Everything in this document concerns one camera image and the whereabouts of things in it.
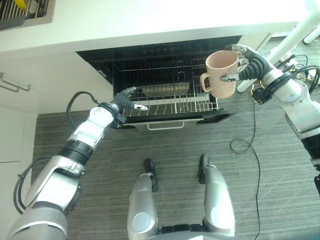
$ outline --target white pole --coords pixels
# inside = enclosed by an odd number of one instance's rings
[[[308,12],[307,16],[296,25],[292,32],[267,57],[272,64],[275,64],[283,55],[304,39],[312,29],[319,25],[319,5],[320,0],[305,0],[305,6]],[[245,80],[237,87],[236,90],[242,93],[255,81],[255,79]]]
[[[316,37],[318,37],[320,35],[320,25],[315,29],[313,30],[308,36],[306,36],[304,39],[303,39],[303,42],[305,44],[309,44],[311,43],[313,40],[316,39]]]

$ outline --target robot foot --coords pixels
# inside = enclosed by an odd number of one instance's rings
[[[207,153],[204,153],[201,155],[199,161],[198,180],[200,184],[206,183],[205,167],[208,165],[210,165],[210,156]]]
[[[152,182],[152,192],[155,193],[159,189],[155,163],[151,159],[147,158],[146,160],[144,160],[143,164],[145,172],[153,174],[152,176],[150,176],[150,179]]]

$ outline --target kitchen counter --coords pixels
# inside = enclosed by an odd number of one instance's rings
[[[303,0],[56,0],[52,23],[0,32],[0,59],[290,31]]]

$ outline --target gray carpet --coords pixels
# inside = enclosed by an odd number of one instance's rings
[[[280,39],[273,38],[262,51]],[[320,64],[320,44],[299,45],[295,53],[308,54],[311,64]],[[320,101],[320,89],[313,99]],[[198,184],[199,157],[208,153],[230,188],[236,218],[236,235],[254,239],[258,231],[256,190],[258,165],[251,150],[235,154],[233,138],[249,141],[253,134],[253,104],[249,95],[236,93],[219,102],[233,117],[218,124],[199,124],[195,129],[141,132],[109,129],[80,179],[82,195],[68,216],[70,240],[127,239],[129,195],[143,173],[143,160],[156,163],[159,191],[154,194],[161,226],[201,224],[204,186]],[[319,229],[320,200],[313,178],[317,173],[301,142],[272,101],[256,105],[256,135],[253,147],[261,164],[259,240]],[[75,112],[85,119],[86,112]],[[34,159],[58,152],[71,134],[65,114],[39,115]],[[33,178],[39,169],[33,171]]]

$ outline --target dishwasher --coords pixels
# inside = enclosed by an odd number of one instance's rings
[[[200,75],[206,58],[241,36],[167,42],[77,52],[113,86],[113,94],[135,86],[130,99],[148,111],[126,110],[127,123],[145,131],[173,130],[218,123],[234,113],[204,92]]]

